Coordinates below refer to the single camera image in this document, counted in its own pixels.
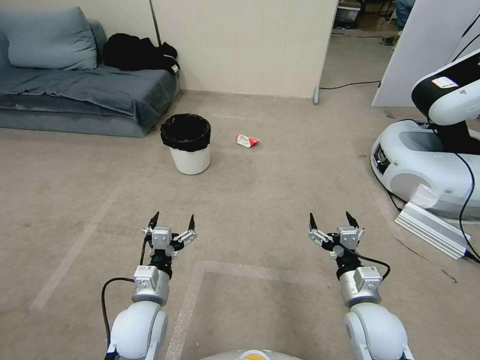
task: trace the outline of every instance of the trash can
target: trash can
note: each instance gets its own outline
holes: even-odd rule
[[[210,165],[210,123],[195,114],[177,114],[160,127],[163,143],[170,148],[179,172],[199,174]]]

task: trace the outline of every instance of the gray blanket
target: gray blanket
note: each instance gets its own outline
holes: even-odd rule
[[[103,65],[93,70],[10,67],[0,71],[0,95],[50,95],[88,102],[132,117],[139,125],[158,120],[173,101],[176,85],[176,77],[165,70],[121,71]]]

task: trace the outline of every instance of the person's leg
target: person's leg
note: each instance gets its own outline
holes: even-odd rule
[[[398,31],[402,31],[404,29],[405,24],[407,23],[407,19],[410,16],[410,12],[415,4],[415,0],[396,0],[395,7],[396,7],[396,23],[398,25]]]

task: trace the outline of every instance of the white mobile robot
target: white mobile robot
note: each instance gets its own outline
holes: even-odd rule
[[[105,360],[157,360],[165,340],[168,324],[167,313],[162,306],[169,296],[169,280],[172,277],[172,258],[176,252],[197,238],[192,215],[188,230],[172,233],[168,226],[157,226],[159,213],[144,228],[140,265],[133,279],[117,277],[105,283],[102,289],[102,311],[107,332]],[[317,229],[310,214],[308,237],[336,260],[336,275],[341,285],[343,303],[350,311],[344,321],[350,344],[358,360],[414,360],[408,346],[407,333],[402,322],[383,306],[379,286],[388,275],[390,267],[356,253],[360,237],[357,221],[347,213],[350,226],[338,227],[338,233],[323,233]],[[143,264],[145,245],[149,244],[150,264]],[[382,276],[374,266],[363,267],[359,258],[388,267]],[[115,319],[113,327],[107,319],[105,289],[114,280],[134,283],[133,304]],[[271,350],[241,349],[207,357],[204,360],[299,360],[297,357]]]
[[[480,114],[480,50],[420,79],[411,98],[428,123],[388,126],[371,150],[373,172],[404,201],[458,218],[480,174],[480,133],[465,122]],[[480,219],[480,190],[473,189],[463,217]]]

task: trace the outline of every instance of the beige carpet floor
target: beige carpet floor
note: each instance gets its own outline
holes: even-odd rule
[[[349,58],[345,47],[355,51]],[[375,38],[334,37],[330,50],[324,86],[376,80],[390,56]],[[369,153],[393,118],[412,110],[387,116],[372,108],[375,90],[323,91],[320,106],[182,92],[163,118],[196,113],[212,126],[210,167],[195,176],[175,169],[159,128],[144,139],[0,129],[0,359],[101,359],[102,285],[133,275],[140,229],[157,210],[159,223],[175,231],[194,213],[199,234],[173,263],[160,359],[204,262],[246,271],[205,272],[179,332],[182,352],[172,358],[264,347],[312,360],[354,359],[336,264],[307,238],[309,212],[331,232],[346,225],[348,210],[366,227],[359,252],[392,267],[382,304],[403,321],[416,359],[477,360],[480,268],[393,223],[396,210]],[[237,134],[261,143],[242,147]],[[475,242],[479,229],[467,230]],[[294,280],[275,279],[282,271]],[[132,286],[110,287],[113,322],[130,305]]]

